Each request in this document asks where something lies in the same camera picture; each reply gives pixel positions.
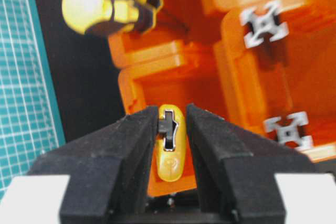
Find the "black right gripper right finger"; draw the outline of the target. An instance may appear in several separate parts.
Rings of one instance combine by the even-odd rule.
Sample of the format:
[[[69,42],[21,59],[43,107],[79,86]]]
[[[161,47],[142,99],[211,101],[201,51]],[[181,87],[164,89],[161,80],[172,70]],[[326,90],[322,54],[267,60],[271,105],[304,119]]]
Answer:
[[[232,223],[284,223],[275,175],[313,173],[312,161],[194,104],[186,124],[201,211]]]

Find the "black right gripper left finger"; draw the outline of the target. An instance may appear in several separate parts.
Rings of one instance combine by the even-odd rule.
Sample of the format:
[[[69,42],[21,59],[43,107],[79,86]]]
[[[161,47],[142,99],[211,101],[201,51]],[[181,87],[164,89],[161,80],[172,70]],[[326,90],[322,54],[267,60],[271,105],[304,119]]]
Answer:
[[[145,212],[158,108],[126,115],[39,156],[29,175],[68,175],[62,223],[108,223]]]

